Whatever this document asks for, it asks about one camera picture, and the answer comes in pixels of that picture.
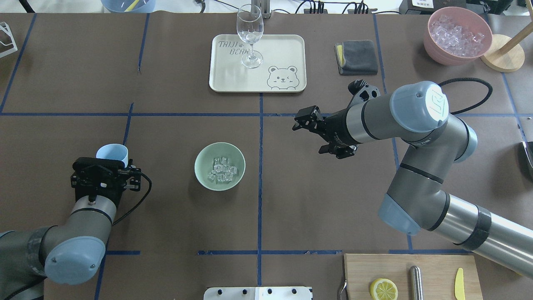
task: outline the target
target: wooden base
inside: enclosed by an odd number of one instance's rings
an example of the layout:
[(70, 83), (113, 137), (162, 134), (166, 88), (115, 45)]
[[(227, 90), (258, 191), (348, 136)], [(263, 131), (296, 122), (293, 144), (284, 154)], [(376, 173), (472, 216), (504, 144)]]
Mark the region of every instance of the wooden base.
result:
[(514, 72), (524, 64), (526, 55), (520, 45), (516, 45), (507, 53), (501, 53), (500, 49), (511, 38), (506, 35), (493, 34), (492, 45), (489, 51), (481, 57), (481, 60), (490, 68), (499, 72)]

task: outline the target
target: blue tape line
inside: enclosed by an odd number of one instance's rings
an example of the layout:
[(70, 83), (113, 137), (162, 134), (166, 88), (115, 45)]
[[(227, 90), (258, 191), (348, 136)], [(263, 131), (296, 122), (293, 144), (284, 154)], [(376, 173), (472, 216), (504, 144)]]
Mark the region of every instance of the blue tape line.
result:
[(100, 263), (100, 269), (98, 270), (98, 281), (96, 282), (96, 291), (94, 292), (94, 300), (98, 300), (100, 297), (100, 288), (102, 287), (103, 268), (106, 265), (106, 256), (104, 255), (102, 262)]
[(259, 117), (260, 114), (249, 113), (133, 113), (132, 116), (156, 117)]
[(527, 142), (526, 134), (524, 133), (524, 127), (522, 126), (522, 122), (520, 121), (520, 117), (518, 117), (518, 111), (516, 110), (516, 105), (514, 103), (514, 98), (511, 93), (511, 89), (509, 88), (509, 84), (507, 83), (507, 77), (505, 76), (505, 73), (502, 72), (502, 78), (503, 83), (505, 85), (505, 90), (507, 91), (507, 95), (509, 95), (509, 100), (511, 101), (511, 107), (513, 107), (514, 117), (516, 118), (516, 122), (518, 123), (518, 126), (520, 127), (520, 134), (522, 135), (522, 140)]
[(385, 86), (385, 68), (383, 67), (383, 57), (381, 55), (381, 45), (379, 44), (379, 33), (377, 30), (377, 18), (375, 14), (372, 14), (374, 18), (374, 31), (376, 32), (376, 44), (377, 44), (377, 55), (379, 57), (379, 67), (381, 68), (381, 80), (383, 81), (383, 92), (387, 94), (387, 87)]
[(263, 250), (261, 253), (265, 255), (336, 255), (342, 253), (342, 250)]
[(128, 112), (128, 121), (126, 122), (126, 130), (124, 131), (124, 141), (122, 142), (122, 145), (126, 146), (126, 142), (128, 141), (128, 134), (130, 132), (130, 123), (132, 120), (132, 111), (133, 111), (133, 103), (130, 105), (130, 111)]
[(108, 250), (106, 255), (141, 255), (138, 250)]
[(263, 114), (264, 117), (296, 117), (296, 114), (276, 114), (276, 113), (270, 113), (270, 114)]
[(463, 249), (411, 249), (411, 250), (389, 250), (389, 254), (468, 254), (470, 252)]
[(3, 116), (120, 116), (125, 117), (127, 113), (0, 113)]
[(392, 151), (394, 153), (394, 163), (396, 164), (396, 170), (400, 168), (400, 160), (398, 159), (398, 148), (396, 147), (396, 138), (392, 138)]
[(409, 251), (413, 250), (413, 240), (411, 239), (411, 236), (409, 234), (407, 236), (407, 247), (409, 248)]
[[(337, 255), (342, 252), (342, 250), (261, 250), (261, 255)], [(200, 250), (197, 255), (257, 255), (258, 253), (257, 250)]]
[(459, 117), (515, 117), (516, 114), (457, 114)]
[(9, 83), (7, 84), (7, 89), (5, 90), (4, 99), (2, 99), (2, 104), (0, 104), (0, 113), (4, 110), (5, 102), (7, 100), (7, 95), (9, 94), (9, 90), (11, 89), (11, 85), (13, 84), (13, 80), (15, 79), (15, 73), (17, 73), (17, 69), (19, 68), (20, 60), (22, 59), (22, 55), (24, 54), (24, 50), (26, 49), (26, 45), (28, 44), (31, 30), (33, 29), (33, 25), (35, 23), (36, 18), (37, 18), (37, 14), (34, 13), (34, 16), (31, 19), (30, 28), (28, 28), (28, 32), (26, 33), (26, 38), (24, 39), (24, 43), (22, 44), (22, 48), (20, 49), (19, 57), (17, 58), (17, 62), (15, 63), (15, 67), (13, 68), (13, 73), (11, 73), (11, 78), (9, 79)]
[(257, 286), (261, 286), (263, 234), (263, 93), (259, 93), (259, 194), (257, 203)]
[(146, 32), (148, 31), (148, 20), (150, 20), (150, 14), (146, 14), (146, 21), (144, 22), (144, 33), (142, 34), (141, 51), (139, 52), (139, 64), (137, 65), (137, 72), (141, 71), (142, 53), (144, 52), (144, 42), (146, 41)]
[(198, 251), (197, 255), (257, 255), (257, 250), (209, 250)]

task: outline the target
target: white bracket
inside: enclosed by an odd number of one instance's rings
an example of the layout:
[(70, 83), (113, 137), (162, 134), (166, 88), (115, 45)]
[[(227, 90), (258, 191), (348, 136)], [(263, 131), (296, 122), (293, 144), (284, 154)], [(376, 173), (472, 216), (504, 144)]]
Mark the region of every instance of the white bracket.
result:
[(11, 29), (6, 22), (0, 23), (0, 57), (16, 52), (18, 50)]
[(204, 300), (313, 300), (309, 287), (208, 288)]

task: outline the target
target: gray towel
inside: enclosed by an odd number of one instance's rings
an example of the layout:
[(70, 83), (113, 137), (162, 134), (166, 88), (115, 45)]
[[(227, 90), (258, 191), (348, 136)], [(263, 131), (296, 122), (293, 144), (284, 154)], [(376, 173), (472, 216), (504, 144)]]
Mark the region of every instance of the gray towel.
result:
[(345, 41), (335, 44), (338, 72), (341, 75), (376, 75), (374, 42)]

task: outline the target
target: wooden cutting board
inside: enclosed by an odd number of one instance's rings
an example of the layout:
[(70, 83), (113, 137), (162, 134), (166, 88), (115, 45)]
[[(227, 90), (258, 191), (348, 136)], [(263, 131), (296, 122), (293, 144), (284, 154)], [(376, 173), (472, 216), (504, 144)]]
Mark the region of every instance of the wooden cutting board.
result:
[(413, 254), (345, 254), (348, 299), (371, 300), (370, 284), (378, 278), (388, 278), (396, 284), (398, 300), (411, 299), (409, 269), (414, 265), (422, 271), (424, 299), (455, 300), (455, 274), (461, 267), (466, 300), (483, 300), (473, 256)]

